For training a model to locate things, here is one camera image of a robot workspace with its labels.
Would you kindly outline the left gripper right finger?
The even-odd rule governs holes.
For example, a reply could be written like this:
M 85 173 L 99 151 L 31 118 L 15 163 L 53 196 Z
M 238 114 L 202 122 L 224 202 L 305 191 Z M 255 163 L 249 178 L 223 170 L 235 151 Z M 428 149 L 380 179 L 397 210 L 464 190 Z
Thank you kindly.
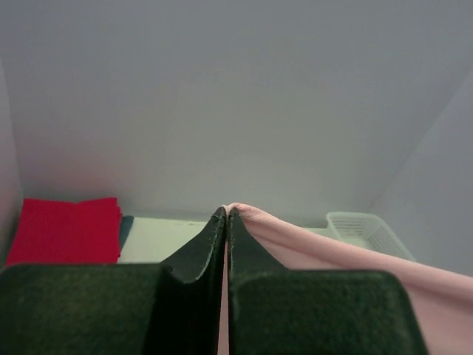
M 231 354 L 426 354 L 408 295 L 385 271 L 290 270 L 232 209 L 227 222 Z

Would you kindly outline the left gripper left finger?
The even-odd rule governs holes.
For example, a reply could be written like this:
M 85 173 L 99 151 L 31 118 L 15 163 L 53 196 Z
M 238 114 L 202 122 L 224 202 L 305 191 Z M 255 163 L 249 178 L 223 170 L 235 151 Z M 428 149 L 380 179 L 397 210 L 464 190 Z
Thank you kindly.
M 160 263 L 10 266 L 3 354 L 215 354 L 226 212 Z

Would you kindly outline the pink t shirt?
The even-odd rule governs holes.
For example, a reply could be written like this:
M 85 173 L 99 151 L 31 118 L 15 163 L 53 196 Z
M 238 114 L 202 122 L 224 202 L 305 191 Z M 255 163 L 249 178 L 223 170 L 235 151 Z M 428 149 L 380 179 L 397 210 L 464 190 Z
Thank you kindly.
M 253 206 L 232 203 L 252 241 L 278 266 L 294 270 L 368 269 L 394 274 L 409 294 L 431 354 L 472 353 L 472 278 L 352 246 L 280 220 Z

